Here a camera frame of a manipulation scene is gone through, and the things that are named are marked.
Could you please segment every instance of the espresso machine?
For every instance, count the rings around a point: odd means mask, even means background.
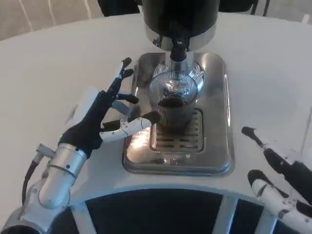
[[[215,176],[234,166],[228,77],[216,54],[196,53],[214,37],[219,0],[143,0],[148,39],[164,53],[146,53],[135,66],[132,115],[153,110],[149,94],[157,76],[174,71],[197,88],[189,124],[178,133],[158,124],[125,139],[123,165],[133,173]]]

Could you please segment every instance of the robotic hand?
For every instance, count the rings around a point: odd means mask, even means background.
[[[253,139],[262,149],[269,165],[297,190],[312,205],[312,168],[310,158],[303,162],[291,159],[273,143],[267,141],[258,130],[243,127],[242,133]],[[312,233],[312,207],[293,199],[274,186],[260,170],[251,170],[248,180],[256,197],[264,203],[265,209],[301,234]]]
[[[160,120],[157,112],[150,112],[132,120],[116,120],[102,124],[109,108],[127,108],[117,100],[138,103],[137,97],[118,93],[122,80],[133,73],[132,69],[125,70],[130,63],[130,58],[122,61],[107,92],[99,92],[95,88],[87,90],[67,121],[68,129],[61,136],[55,151],[43,145],[38,147],[38,153],[25,176],[22,190],[23,206],[10,215],[1,234],[48,233],[54,219],[68,206],[70,188],[91,152],[98,149],[103,141],[125,138]],[[28,180],[44,156],[51,160],[41,180],[26,193]]]

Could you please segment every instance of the stainless steel drip tray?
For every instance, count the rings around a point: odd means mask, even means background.
[[[148,88],[164,53],[147,53],[135,66],[132,93],[142,114],[152,110]],[[154,125],[125,139],[123,165],[133,173],[219,175],[234,166],[228,81],[223,60],[215,54],[195,54],[205,72],[203,92],[193,119],[181,134],[168,134]]]

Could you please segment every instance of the cable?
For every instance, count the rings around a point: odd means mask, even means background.
[[[262,16],[264,16],[264,17],[267,16],[269,5],[270,5],[270,0],[267,0],[266,3],[265,3],[265,7],[264,7],[264,11],[263,11],[263,15]]]
[[[32,174],[34,173],[36,167],[39,165],[39,163],[35,162],[34,160],[31,162],[28,170],[27,170],[27,173],[25,175],[25,179],[24,179],[24,182],[23,182],[23,188],[22,188],[22,191],[21,191],[21,203],[22,205],[24,205],[24,202],[26,200],[26,192],[27,192],[27,185],[28,185],[28,181],[30,180]]]

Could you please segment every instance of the round table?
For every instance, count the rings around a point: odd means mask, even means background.
[[[227,65],[234,171],[217,177],[131,174],[121,163],[123,141],[117,141],[93,152],[72,188],[71,204],[146,188],[204,190],[255,202],[247,180],[251,169],[263,170],[289,192],[287,182],[240,130],[255,127],[282,149],[300,151],[312,100],[311,41],[309,25],[220,13],[214,39],[199,52],[219,54]],[[147,52],[162,50],[146,38],[140,14],[75,22],[0,42],[2,225],[21,204],[22,182],[36,147],[55,148],[83,90],[88,85],[105,90],[122,59],[136,61]],[[122,90],[129,91],[130,84],[126,80]],[[105,118],[117,117],[110,111]],[[311,140],[309,132],[306,148]],[[40,178],[46,162],[29,185]]]

